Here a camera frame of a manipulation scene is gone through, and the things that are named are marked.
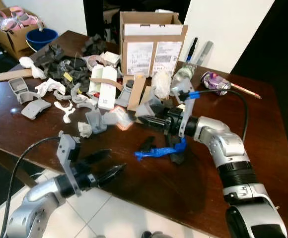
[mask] black cable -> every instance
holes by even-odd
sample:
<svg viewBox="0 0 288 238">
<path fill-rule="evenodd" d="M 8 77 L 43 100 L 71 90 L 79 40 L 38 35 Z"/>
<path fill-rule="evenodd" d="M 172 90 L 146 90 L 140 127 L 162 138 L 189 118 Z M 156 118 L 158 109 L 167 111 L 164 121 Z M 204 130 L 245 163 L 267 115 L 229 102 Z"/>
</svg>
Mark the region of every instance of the black cable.
<svg viewBox="0 0 288 238">
<path fill-rule="evenodd" d="M 249 123 L 249 107 L 248 107 L 248 103 L 245 100 L 244 96 L 234 90 L 231 89 L 209 89 L 209 90 L 203 90 L 203 91 L 198 91 L 199 94 L 201 93 L 213 93 L 213 92 L 229 92 L 229 93 L 233 93 L 237 96 L 239 96 L 239 98 L 241 98 L 241 100 L 243 101 L 244 104 L 244 126 L 243 126 L 243 132 L 242 132 L 242 141 L 244 142 L 245 140 L 245 135 L 247 133 L 247 128 L 248 128 L 248 123 Z"/>
<path fill-rule="evenodd" d="M 20 162 L 23 160 L 23 158 L 25 157 L 25 155 L 32 149 L 34 148 L 36 145 L 39 145 L 40 143 L 44 142 L 44 141 L 47 141 L 47 140 L 59 140 L 59 137 L 57 136 L 53 136 L 53 137 L 47 137 L 47 138 L 44 138 L 42 140 L 39 140 L 35 143 L 33 143 L 31 146 L 29 146 L 22 154 L 21 156 L 18 158 L 15 166 L 14 166 L 14 169 L 13 169 L 13 172 L 11 174 L 11 178 L 10 178 L 10 182 L 9 182 L 9 189 L 8 189 L 8 194 L 7 194 L 7 200 L 6 200 L 6 207 L 5 207 L 5 214 L 4 214 L 4 219 L 3 219 L 3 225 L 1 227 L 1 232 L 0 232 L 0 238 L 3 238 L 4 237 L 4 234 L 5 234 L 5 231 L 6 231 L 6 228 L 7 228 L 7 220 L 8 220 L 8 214 L 9 214 L 9 207 L 10 207 L 10 199 L 11 199 L 11 191 L 12 191 L 12 188 L 13 188 L 13 184 L 14 184 L 14 179 L 15 179 L 15 175 L 16 175 L 16 172 L 17 172 L 17 168 L 20 164 Z"/>
</svg>

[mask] blue bucket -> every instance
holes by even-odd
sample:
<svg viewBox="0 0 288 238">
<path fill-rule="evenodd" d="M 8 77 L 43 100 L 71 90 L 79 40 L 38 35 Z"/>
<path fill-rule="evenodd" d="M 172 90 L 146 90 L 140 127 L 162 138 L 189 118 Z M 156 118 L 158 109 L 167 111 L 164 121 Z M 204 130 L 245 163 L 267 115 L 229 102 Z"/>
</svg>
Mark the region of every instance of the blue bucket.
<svg viewBox="0 0 288 238">
<path fill-rule="evenodd" d="M 27 32 L 26 41 L 34 51 L 38 51 L 57 37 L 58 33 L 52 29 L 44 28 L 43 31 L 34 29 Z"/>
</svg>

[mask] cardboard box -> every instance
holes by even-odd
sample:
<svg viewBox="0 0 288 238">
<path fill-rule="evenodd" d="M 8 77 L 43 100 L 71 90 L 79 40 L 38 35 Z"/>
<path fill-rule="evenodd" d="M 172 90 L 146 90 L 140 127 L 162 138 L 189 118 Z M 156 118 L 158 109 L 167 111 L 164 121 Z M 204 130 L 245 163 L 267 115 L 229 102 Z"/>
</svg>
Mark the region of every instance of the cardboard box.
<svg viewBox="0 0 288 238">
<path fill-rule="evenodd" d="M 122 73 L 152 76 L 165 69 L 173 75 L 187 29 L 178 13 L 120 12 Z"/>
<path fill-rule="evenodd" d="M 1 0 L 0 11 L 4 12 L 6 16 L 10 16 L 9 7 L 5 7 Z M 30 11 L 27 11 L 25 9 L 24 11 L 30 15 L 36 16 Z M 28 47 L 25 41 L 26 33 L 36 28 L 38 28 L 37 24 L 26 26 L 18 31 L 14 31 L 13 34 L 0 29 L 0 45 L 15 59 L 19 59 L 22 56 L 29 56 L 34 52 Z"/>
</svg>

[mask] wooden table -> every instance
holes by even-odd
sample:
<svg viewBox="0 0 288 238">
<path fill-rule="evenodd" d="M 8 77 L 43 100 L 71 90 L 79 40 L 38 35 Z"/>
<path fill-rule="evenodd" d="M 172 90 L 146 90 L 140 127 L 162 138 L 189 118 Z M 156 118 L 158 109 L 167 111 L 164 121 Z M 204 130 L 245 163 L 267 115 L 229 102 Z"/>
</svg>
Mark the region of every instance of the wooden table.
<svg viewBox="0 0 288 238">
<path fill-rule="evenodd" d="M 74 56 L 86 39 L 87 36 L 68 31 L 55 42 L 67 55 Z M 195 88 L 203 89 L 199 80 L 207 70 L 203 67 L 197 69 L 192 79 Z M 219 74 L 263 97 L 258 100 L 245 95 L 250 111 L 245 147 L 259 181 L 265 185 L 274 204 L 280 206 L 279 213 L 288 231 L 288 141 L 274 90 L 263 82 L 222 72 Z M 31 91 L 41 83 L 41 80 L 33 78 L 25 81 Z M 55 98 L 48 93 L 44 100 L 52 103 Z M 10 112 L 11 109 L 20 111 L 23 107 L 17 102 L 8 83 L 0 83 L 0 163 L 7 168 L 12 167 L 8 156 L 19 156 L 28 145 L 44 137 L 57 135 L 60 130 L 78 136 L 77 122 L 86 122 L 84 114 L 89 111 L 86 108 L 76 110 L 70 115 L 72 122 L 64 124 L 63 112 L 54 106 L 44 110 L 35 120 Z M 234 95 L 202 95 L 195 102 L 193 115 L 219 119 L 232 131 L 242 132 L 243 104 Z M 82 139 L 80 156 L 111 148 L 111 158 L 96 165 L 94 173 L 111 165 L 128 165 L 105 188 L 106 191 L 195 229 L 218 237 L 229 237 L 224 217 L 228 205 L 223 200 L 221 181 L 206 146 L 188 138 L 186 160 L 180 166 L 171 163 L 167 156 L 138 162 L 133 153 L 150 135 L 156 137 L 157 147 L 165 145 L 162 133 L 144 125 L 134 124 L 127 131 L 111 126 L 106 132 Z M 34 148 L 26 159 L 61 172 L 56 149 L 56 143 L 51 141 Z"/>
</svg>

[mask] white tile floor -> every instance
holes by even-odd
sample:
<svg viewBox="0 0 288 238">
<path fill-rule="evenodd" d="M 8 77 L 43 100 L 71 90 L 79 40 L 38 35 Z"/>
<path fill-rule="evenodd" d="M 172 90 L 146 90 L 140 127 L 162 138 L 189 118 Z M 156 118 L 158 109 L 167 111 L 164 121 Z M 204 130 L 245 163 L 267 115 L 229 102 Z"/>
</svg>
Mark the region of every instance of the white tile floor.
<svg viewBox="0 0 288 238">
<path fill-rule="evenodd" d="M 43 182 L 57 174 L 45 171 L 37 180 Z M 28 187 L 17 192 L 10 205 L 12 213 L 22 202 Z M 5 205 L 0 206 L 0 230 Z M 162 231 L 174 238 L 210 238 L 140 206 L 123 201 L 100 189 L 71 197 L 51 215 L 43 238 L 140 238 L 143 231 Z"/>
</svg>

